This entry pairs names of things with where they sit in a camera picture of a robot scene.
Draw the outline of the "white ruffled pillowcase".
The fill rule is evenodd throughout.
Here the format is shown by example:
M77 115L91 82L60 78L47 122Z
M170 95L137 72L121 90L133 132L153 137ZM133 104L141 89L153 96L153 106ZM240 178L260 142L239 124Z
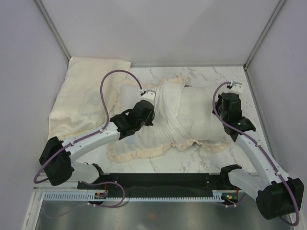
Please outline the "white ruffled pillowcase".
M187 133L177 120L182 90L190 87L183 79L162 79L159 85L145 87L156 91L153 126L143 126L134 135L111 144L107 153L111 160L123 163L160 156L171 147L183 151L194 143L211 152L221 152L227 147L227 141L185 139Z

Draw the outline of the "white pillow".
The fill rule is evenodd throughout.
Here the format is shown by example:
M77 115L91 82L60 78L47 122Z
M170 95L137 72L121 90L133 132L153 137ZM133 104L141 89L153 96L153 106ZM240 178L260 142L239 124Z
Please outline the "white pillow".
M187 135L185 139L209 142L231 142L223 124L212 113L213 93L217 85L184 87L180 98L178 122Z

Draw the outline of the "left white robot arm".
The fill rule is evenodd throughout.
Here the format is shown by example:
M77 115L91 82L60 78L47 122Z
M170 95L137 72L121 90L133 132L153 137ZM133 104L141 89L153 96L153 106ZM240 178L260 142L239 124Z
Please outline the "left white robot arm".
M52 186L74 180L100 189L105 183L101 168L95 163L84 164L77 160L100 146L134 135L143 126L152 126L153 119L154 105L141 100L132 109L112 117L107 126L65 140L52 137L39 159L47 180Z

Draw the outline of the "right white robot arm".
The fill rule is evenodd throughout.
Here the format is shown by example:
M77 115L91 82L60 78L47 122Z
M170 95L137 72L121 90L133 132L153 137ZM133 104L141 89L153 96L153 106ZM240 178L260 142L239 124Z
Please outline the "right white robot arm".
M237 186L256 201L257 208L267 219L295 214L297 226L304 185L299 178L292 179L260 143L252 122L242 115L241 100L236 93L214 93L213 113L222 122L224 131L244 151L256 169L256 179L242 169L233 169L219 177L221 187Z

